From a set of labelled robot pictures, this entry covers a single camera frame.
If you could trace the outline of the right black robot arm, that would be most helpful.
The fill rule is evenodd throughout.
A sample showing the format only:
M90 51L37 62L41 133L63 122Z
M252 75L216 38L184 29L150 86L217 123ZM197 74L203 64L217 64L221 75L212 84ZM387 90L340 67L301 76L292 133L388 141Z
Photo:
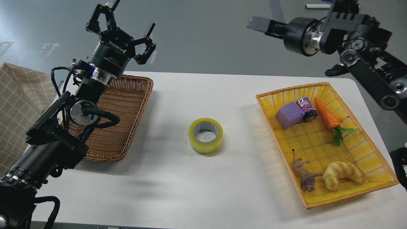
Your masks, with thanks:
M310 57L337 52L340 62L326 76L350 73L383 109L406 122L406 64L386 51L392 33L359 13L357 0L331 0L322 19L296 17L283 23L252 17L247 28L282 39L285 48Z

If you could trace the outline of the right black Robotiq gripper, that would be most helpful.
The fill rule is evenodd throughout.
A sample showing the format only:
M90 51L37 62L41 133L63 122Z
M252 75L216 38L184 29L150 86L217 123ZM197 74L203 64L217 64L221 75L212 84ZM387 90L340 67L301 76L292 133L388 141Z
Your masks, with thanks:
M318 19L296 17L285 24L263 17L252 17L248 19L247 28L283 39L285 48L297 54L310 57L320 50L321 22Z

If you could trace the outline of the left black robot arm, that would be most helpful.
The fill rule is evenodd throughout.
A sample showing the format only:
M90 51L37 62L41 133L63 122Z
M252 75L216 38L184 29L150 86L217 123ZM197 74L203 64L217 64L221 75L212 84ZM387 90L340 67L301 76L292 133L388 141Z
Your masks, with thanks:
M117 125L120 118L98 108L100 96L112 80L119 80L134 59L146 64L156 49L151 38L155 23L147 34L134 39L116 24L114 11L119 1L98 4L86 24L86 31L99 36L99 43L86 61L72 60L70 67L55 67L52 84L58 99L26 132L29 149L1 176L1 228L29 229L37 204L53 202L53 210L45 224L51 229L60 209L54 196L36 197L47 178L61 176L73 169L87 154L87 140L95 129ZM56 70L65 69L63 90L55 82Z

